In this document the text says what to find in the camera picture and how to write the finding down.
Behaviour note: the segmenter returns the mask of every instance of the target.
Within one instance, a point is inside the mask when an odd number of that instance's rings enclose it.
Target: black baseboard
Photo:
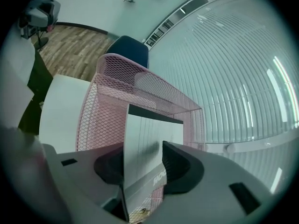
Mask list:
[[[102,34],[107,35],[108,32],[99,28],[94,28],[94,27],[90,27],[87,25],[82,25],[82,24],[77,24],[77,23],[72,23],[72,22],[63,22],[63,21],[58,21],[56,22],[56,25],[63,25],[63,26],[69,26],[69,27],[77,27],[77,28],[84,28],[84,29],[88,29],[91,31],[95,31],[95,32],[99,32]]]

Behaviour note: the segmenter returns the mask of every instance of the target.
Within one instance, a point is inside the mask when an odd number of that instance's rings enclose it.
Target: chair seat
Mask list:
[[[106,51],[115,53],[147,68],[149,64],[149,49],[143,43],[126,35],[118,38]]]

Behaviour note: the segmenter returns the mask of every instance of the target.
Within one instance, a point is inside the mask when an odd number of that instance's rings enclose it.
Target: white wall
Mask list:
[[[57,0],[58,21],[106,30],[116,35],[146,38],[176,7],[187,0]]]

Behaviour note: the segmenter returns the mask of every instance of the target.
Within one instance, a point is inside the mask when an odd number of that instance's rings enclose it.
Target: black rectangular slot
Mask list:
[[[61,161],[62,166],[67,166],[67,165],[70,165],[70,164],[73,164],[76,162],[78,162],[78,161],[75,159],[67,159],[67,160]]]
[[[168,116],[138,107],[133,104],[129,105],[128,113],[131,115],[140,116],[148,119],[155,119],[155,120],[160,120],[160,121],[165,121],[165,122],[170,122],[175,124],[183,124],[183,121],[179,119],[170,118]]]
[[[242,182],[230,184],[229,188],[247,215],[261,205]]]

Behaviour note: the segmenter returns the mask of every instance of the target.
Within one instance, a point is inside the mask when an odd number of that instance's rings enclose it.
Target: wooden floor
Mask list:
[[[40,54],[52,76],[61,74],[86,81],[91,81],[98,58],[113,42],[107,35],[68,26],[55,26],[42,37],[49,38]]]

